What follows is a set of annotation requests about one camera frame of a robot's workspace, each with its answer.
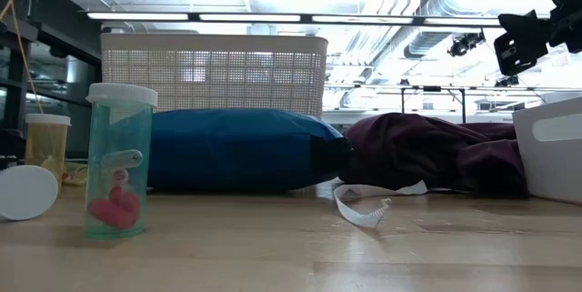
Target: bin handle cutout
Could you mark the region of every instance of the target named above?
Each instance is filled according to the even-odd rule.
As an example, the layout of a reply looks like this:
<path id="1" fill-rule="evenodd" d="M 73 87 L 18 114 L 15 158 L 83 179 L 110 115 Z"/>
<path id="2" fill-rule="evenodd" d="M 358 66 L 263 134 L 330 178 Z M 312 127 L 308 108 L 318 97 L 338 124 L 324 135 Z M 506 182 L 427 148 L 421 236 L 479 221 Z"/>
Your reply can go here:
<path id="1" fill-rule="evenodd" d="M 537 141 L 567 141 L 582 139 L 582 114 L 542 119 L 532 125 Z"/>

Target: basket mesh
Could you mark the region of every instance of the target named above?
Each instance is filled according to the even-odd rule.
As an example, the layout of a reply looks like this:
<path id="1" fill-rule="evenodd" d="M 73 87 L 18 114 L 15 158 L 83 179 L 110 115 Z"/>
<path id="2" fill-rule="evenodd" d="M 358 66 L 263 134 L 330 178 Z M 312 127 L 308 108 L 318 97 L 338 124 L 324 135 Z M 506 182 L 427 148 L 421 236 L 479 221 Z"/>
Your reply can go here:
<path id="1" fill-rule="evenodd" d="M 110 45 L 102 57 L 104 81 L 154 89 L 156 111 L 247 107 L 322 114 L 325 50 L 132 50 Z"/>

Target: white strap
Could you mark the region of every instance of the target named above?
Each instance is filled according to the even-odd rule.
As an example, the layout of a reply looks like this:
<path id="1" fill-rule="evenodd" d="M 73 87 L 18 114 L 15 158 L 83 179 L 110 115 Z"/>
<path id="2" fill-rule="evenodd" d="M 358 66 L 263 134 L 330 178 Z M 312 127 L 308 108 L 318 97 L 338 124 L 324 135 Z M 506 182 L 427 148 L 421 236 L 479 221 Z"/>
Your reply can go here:
<path id="1" fill-rule="evenodd" d="M 378 186 L 345 185 L 334 190 L 334 198 L 336 199 L 337 209 L 348 222 L 360 227 L 376 228 L 388 210 L 389 198 L 382 199 L 382 206 L 369 214 L 360 214 L 351 207 L 346 206 L 343 201 L 356 200 L 368 196 L 418 196 L 424 195 L 426 192 L 428 192 L 428 189 L 426 189 L 424 181 L 420 181 L 413 186 L 400 188 L 397 191 Z"/>

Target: yellow cable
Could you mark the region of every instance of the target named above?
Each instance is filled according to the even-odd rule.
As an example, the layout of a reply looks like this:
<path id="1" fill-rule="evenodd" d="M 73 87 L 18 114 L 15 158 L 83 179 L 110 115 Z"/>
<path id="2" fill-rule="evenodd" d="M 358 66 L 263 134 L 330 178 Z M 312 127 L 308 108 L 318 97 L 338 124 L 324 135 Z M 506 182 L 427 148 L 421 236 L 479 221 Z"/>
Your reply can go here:
<path id="1" fill-rule="evenodd" d="M 38 106 L 38 110 L 40 111 L 41 114 L 43 114 L 44 113 L 43 106 L 40 104 L 40 101 L 38 100 L 38 95 L 36 94 L 36 89 L 35 89 L 35 83 L 33 82 L 33 77 L 30 75 L 30 68 L 28 67 L 28 61 L 26 61 L 25 47 L 22 44 L 22 37 L 20 36 L 20 28 L 18 27 L 18 19 L 16 18 L 16 10 L 15 10 L 15 5 L 14 5 L 14 0 L 8 1 L 8 4 L 6 5 L 5 9 L 7 9 L 8 7 L 10 7 L 12 9 L 12 17 L 15 20 L 16 36 L 18 39 L 18 46 L 20 46 L 20 54 L 22 55 L 22 60 L 25 63 L 26 75 L 28 76 L 28 81 L 30 82 L 30 86 L 33 90 L 33 93 L 35 94 L 35 101 L 36 101 L 36 105 Z"/>

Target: clear plastic container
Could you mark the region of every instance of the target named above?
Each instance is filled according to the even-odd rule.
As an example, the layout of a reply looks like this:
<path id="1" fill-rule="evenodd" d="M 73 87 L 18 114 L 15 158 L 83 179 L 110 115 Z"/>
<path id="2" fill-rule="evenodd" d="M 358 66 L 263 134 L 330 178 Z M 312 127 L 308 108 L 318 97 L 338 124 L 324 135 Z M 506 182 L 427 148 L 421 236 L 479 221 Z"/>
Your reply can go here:
<path id="1" fill-rule="evenodd" d="M 60 194 L 65 165 L 66 133 L 71 126 L 71 118 L 28 114 L 25 121 L 27 123 L 25 164 L 41 166 L 53 173 Z"/>
<path id="2" fill-rule="evenodd" d="M 92 84 L 93 104 L 85 200 L 85 236 L 130 237 L 146 223 L 152 112 L 157 92 L 140 86 Z"/>

